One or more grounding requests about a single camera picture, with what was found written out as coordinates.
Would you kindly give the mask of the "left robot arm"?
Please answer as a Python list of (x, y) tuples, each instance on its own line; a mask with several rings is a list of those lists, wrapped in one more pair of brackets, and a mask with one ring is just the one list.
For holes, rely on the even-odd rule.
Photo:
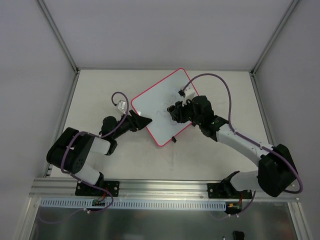
[(118, 146), (118, 137), (128, 131), (142, 130), (151, 122), (152, 119), (130, 110), (129, 114), (123, 115), (120, 120), (113, 116), (105, 117), (99, 136), (68, 127), (49, 149), (46, 161), (86, 182), (87, 189), (93, 195), (99, 195), (105, 188), (104, 176), (86, 163), (89, 153), (110, 156)]

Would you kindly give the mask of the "pink-framed whiteboard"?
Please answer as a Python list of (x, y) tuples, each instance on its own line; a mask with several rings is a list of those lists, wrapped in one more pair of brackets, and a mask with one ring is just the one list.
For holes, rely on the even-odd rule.
[(167, 111), (168, 107), (183, 100), (179, 90), (190, 80), (186, 70), (179, 68), (131, 100), (131, 106), (138, 115), (152, 119), (146, 129), (159, 147), (165, 146), (191, 125), (190, 121), (173, 121)]

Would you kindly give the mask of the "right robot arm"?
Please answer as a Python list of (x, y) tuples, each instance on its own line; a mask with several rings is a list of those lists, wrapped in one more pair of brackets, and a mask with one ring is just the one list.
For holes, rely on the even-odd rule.
[(235, 171), (222, 180), (220, 191), (235, 198), (242, 191), (262, 190), (271, 197), (289, 193), (288, 187), (299, 178), (288, 148), (253, 140), (236, 131), (230, 122), (212, 109), (206, 96), (196, 96), (186, 102), (178, 101), (167, 108), (173, 121), (192, 122), (206, 137), (227, 145), (253, 162), (254, 171)]

